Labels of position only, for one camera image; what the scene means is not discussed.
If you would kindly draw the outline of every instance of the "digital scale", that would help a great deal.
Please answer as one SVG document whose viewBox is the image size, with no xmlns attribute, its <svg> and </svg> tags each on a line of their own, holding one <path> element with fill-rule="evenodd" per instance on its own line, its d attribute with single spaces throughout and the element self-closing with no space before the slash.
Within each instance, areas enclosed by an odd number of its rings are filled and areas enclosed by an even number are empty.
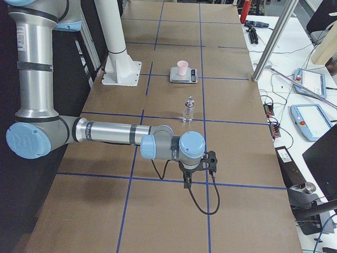
<svg viewBox="0 0 337 253">
<path fill-rule="evenodd" d="M 199 82 L 198 78 L 198 70 L 187 68 L 186 75 L 178 74 L 178 67 L 171 68 L 170 74 L 170 82 L 171 83 L 197 83 Z"/>
</svg>

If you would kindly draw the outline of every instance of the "blue tape grid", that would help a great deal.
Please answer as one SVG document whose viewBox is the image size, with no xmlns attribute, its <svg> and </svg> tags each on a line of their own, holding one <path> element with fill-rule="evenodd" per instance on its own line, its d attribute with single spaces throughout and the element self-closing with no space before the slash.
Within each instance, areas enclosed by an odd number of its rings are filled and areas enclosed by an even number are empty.
<svg viewBox="0 0 337 253">
<path fill-rule="evenodd" d="M 202 82 L 203 119 L 194 119 L 194 120 L 195 121 L 202 121 L 203 122 L 204 137 L 205 137 L 205 142 L 206 142 L 206 147 L 205 147 L 206 150 L 207 150 L 206 122 L 233 123 L 233 124 L 252 124 L 252 125 L 265 125 L 265 126 L 268 126 L 267 123 L 236 122 L 236 121 L 221 121 L 221 120 L 207 120 L 206 119 L 206 115 L 205 115 L 204 79 L 243 80 L 243 81 L 248 81 L 249 79 L 229 78 L 229 77 L 204 77 L 204 74 L 203 74 L 203 47 L 205 47 L 205 46 L 202 45 L 202 24 L 203 23 L 210 23 L 210 24 L 233 24 L 233 25 L 238 25 L 240 23 L 202 22 L 201 21 L 201 7 L 200 7 L 200 5 L 199 5 L 199 21 L 170 21 L 170 20 L 162 20 L 163 8 L 164 8 L 164 2 L 162 4 L 162 9 L 161 9 L 161 14 L 160 14 L 160 19 L 159 20 L 147 20 L 147 19 L 137 19 L 137 18 L 123 18 L 125 20 L 159 21 L 155 43 L 141 43 L 141 42 L 127 42 L 127 43 L 129 43 L 129 44 L 154 45 L 154 50 L 156 50 L 156 46 L 157 45 L 200 47 L 200 54 L 201 54 L 201 77 L 200 77 L 200 79 L 201 79 L 201 82 Z M 175 45 L 175 44 L 161 44 L 161 43 L 157 43 L 157 41 L 158 41 L 158 34 L 159 34 L 159 31 L 160 31 L 161 21 L 199 23 L 199 26 L 200 26 L 200 45 Z M 218 48 L 246 49 L 244 47 L 225 47 L 225 46 L 219 46 Z M 146 87 L 145 95 L 148 95 L 148 90 L 150 88 L 151 76 L 165 76 L 165 77 L 169 76 L 169 75 L 152 74 L 152 68 L 153 68 L 153 62 L 151 62 L 150 73 L 149 74 L 141 74 L 141 75 L 144 75 L 144 76 L 148 76 L 148 82 L 147 82 L 147 87 Z M 112 115 L 112 116 L 114 116 L 114 115 L 115 116 L 132 116 L 132 117 L 141 118 L 140 124 L 143 123 L 143 119 L 144 118 L 181 120 L 181 118 L 166 118 L 166 117 L 159 117 L 159 116 L 145 116 L 144 115 L 144 110 L 142 111 L 142 115 L 118 114 L 118 113 L 99 113 L 99 112 L 86 112 L 86 111 L 83 111 L 82 113 L 99 114 L 99 115 Z M 183 184 L 182 180 L 168 180 L 168 179 L 160 180 L 160 179 L 153 179 L 153 178 L 133 177 L 137 150 L 138 150 L 138 147 L 135 148 L 133 162 L 132 162 L 132 168 L 131 168 L 131 173 L 130 173 L 129 177 L 112 176 L 112 175 L 101 175 L 101 174 L 69 173 L 69 172 L 58 172 L 57 173 L 57 174 L 60 174 L 60 175 L 69 175 L 69 176 L 101 177 L 101 178 L 116 178 L 116 179 L 126 179 L 126 180 L 129 180 L 128 188 L 127 188 L 127 194 L 126 194 L 126 199 L 125 199 L 125 204 L 124 204 L 123 218 L 122 218 L 122 223 L 121 223 L 121 227 L 120 227 L 120 234 L 119 234 L 119 237 L 118 237 L 118 244 L 117 244 L 116 253 L 118 253 L 119 250 L 120 250 L 120 245 L 121 245 L 121 240 L 122 240 L 122 235 L 123 235 L 124 222 L 125 222 L 126 211 L 127 211 L 127 204 L 128 204 L 128 200 L 129 200 L 129 196 L 130 196 L 131 186 L 132 186 L 132 180 L 160 181 L 160 182 L 170 182 L 170 183 L 181 183 L 181 184 Z M 194 184 L 203 184 L 203 185 L 206 186 L 207 211 L 210 212 L 209 186 L 212 186 L 213 183 L 212 182 L 209 183 L 207 172 L 205 172 L 205 182 L 193 182 L 193 183 Z M 254 185 L 244 185 L 244 184 L 217 183 L 216 185 L 217 186 L 225 186 L 225 187 L 241 187 L 241 188 L 259 188 L 259 189 L 286 190 L 286 188 L 284 188 L 284 187 L 254 186 Z M 212 253 L 211 221 L 210 221 L 210 216 L 209 215 L 207 215 L 207 234 L 208 234 L 208 249 L 209 249 L 209 253 Z"/>
</svg>

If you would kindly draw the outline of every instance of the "pink cup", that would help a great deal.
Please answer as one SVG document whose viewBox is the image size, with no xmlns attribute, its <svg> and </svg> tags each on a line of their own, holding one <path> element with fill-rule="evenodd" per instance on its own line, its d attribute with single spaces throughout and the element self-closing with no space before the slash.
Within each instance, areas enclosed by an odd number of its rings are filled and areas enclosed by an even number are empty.
<svg viewBox="0 0 337 253">
<path fill-rule="evenodd" d="M 186 75 L 187 68 L 189 67 L 189 63 L 187 61 L 178 61 L 178 74 L 179 75 Z"/>
</svg>

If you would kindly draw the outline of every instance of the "screen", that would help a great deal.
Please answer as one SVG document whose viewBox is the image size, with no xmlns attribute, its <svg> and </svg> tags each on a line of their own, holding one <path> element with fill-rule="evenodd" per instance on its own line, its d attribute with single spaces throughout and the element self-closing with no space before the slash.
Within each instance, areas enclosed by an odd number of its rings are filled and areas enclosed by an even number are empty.
<svg viewBox="0 0 337 253">
<path fill-rule="evenodd" d="M 328 200 L 337 198 L 337 125 L 303 153 L 311 174 Z"/>
</svg>

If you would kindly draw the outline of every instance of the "clear bottle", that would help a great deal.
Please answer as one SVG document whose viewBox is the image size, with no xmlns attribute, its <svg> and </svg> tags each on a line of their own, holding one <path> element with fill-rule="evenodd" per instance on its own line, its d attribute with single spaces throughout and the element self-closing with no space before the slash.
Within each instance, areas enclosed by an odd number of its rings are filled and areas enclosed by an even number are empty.
<svg viewBox="0 0 337 253">
<path fill-rule="evenodd" d="M 194 112 L 194 100 L 192 96 L 185 101 L 185 106 L 186 108 L 183 113 L 183 122 L 189 124 L 192 122 Z"/>
</svg>

